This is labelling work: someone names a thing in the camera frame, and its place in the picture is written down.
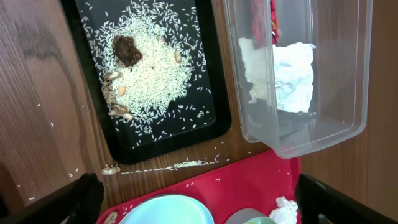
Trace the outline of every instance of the white tissue piece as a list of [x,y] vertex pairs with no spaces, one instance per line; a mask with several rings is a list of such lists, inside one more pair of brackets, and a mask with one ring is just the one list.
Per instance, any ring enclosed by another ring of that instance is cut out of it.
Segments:
[[[239,46],[245,77],[253,84],[249,92],[251,100],[269,100],[266,48],[254,49],[251,39],[240,38]],[[277,108],[286,112],[305,112],[310,108],[313,91],[312,44],[298,42],[287,47],[272,46],[274,54],[275,88]]]
[[285,197],[276,199],[278,208],[269,215],[276,224],[296,224],[297,223],[297,203],[293,200],[288,201]]

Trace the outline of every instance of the wooden table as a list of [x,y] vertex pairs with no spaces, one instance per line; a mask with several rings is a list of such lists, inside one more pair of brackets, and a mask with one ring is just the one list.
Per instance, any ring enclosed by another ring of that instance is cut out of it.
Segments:
[[[203,160],[217,154],[221,162],[178,171],[103,177],[100,171],[106,164],[117,164],[109,155],[59,2],[0,0],[0,99],[3,102],[0,107],[0,192],[7,192],[4,199],[10,202],[11,213],[34,201],[29,198],[44,197],[84,172],[95,172],[104,182],[105,210],[269,150],[261,143],[250,144],[242,137],[224,7],[221,0],[213,0],[213,4],[233,117],[231,129],[218,139],[134,166],[120,167],[122,172],[153,169],[172,166],[186,158]],[[391,170],[398,151],[394,150],[391,133],[398,124],[390,118],[394,117],[393,111],[398,105],[396,100],[392,103],[397,89],[394,88],[398,71],[394,55],[396,58],[398,34],[393,29],[395,23],[390,26],[386,23],[397,20],[394,11],[398,5],[396,0],[385,0],[375,1],[374,7],[373,27],[377,35],[373,36],[372,43],[369,127],[358,137],[305,156],[302,164],[304,172],[393,216],[398,183],[389,177],[394,175]],[[388,78],[391,82],[385,83],[383,80]],[[387,91],[380,91],[385,86]],[[384,116],[374,107],[385,107],[389,112]]]
[[[228,37],[222,25],[223,4],[214,4],[233,117],[231,129],[212,141],[133,166],[119,166],[122,172],[149,170],[186,158],[212,160],[218,154],[220,163],[103,177],[101,169],[117,163],[109,155],[61,5],[51,0],[0,0],[0,97],[5,103],[0,109],[0,163],[12,177],[8,185],[20,185],[16,192],[22,202],[12,212],[34,201],[29,198],[44,197],[85,172],[97,173],[104,182],[104,210],[268,150],[242,137]],[[9,197],[6,200],[11,201],[15,195]]]

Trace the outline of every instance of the light blue bowl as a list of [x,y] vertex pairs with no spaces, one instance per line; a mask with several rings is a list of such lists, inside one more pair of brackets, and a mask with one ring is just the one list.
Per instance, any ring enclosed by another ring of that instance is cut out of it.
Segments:
[[152,198],[129,212],[120,224],[214,224],[210,211],[198,200],[183,195]]

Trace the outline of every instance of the transparent plastic box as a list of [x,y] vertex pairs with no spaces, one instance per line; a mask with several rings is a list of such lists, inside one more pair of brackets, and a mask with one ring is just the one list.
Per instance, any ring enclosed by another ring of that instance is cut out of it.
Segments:
[[271,4],[260,9],[266,49],[263,80],[267,98],[249,103],[238,40],[252,38],[252,2],[224,0],[241,129],[249,142],[261,141],[282,158],[319,151],[363,131],[368,108],[373,0],[275,0],[280,29],[276,46],[311,43],[314,74],[308,113],[277,109],[272,49]]

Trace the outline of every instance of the red tray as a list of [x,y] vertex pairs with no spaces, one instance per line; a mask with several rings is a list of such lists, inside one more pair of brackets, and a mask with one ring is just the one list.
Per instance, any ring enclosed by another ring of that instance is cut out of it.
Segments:
[[140,203],[164,194],[181,194],[199,200],[209,209],[216,224],[225,223],[228,217],[243,208],[253,208],[269,215],[277,208],[277,197],[294,200],[299,174],[298,158],[281,159],[270,150],[131,199],[104,212],[97,223],[103,224],[113,211],[118,212],[116,223],[119,223]]

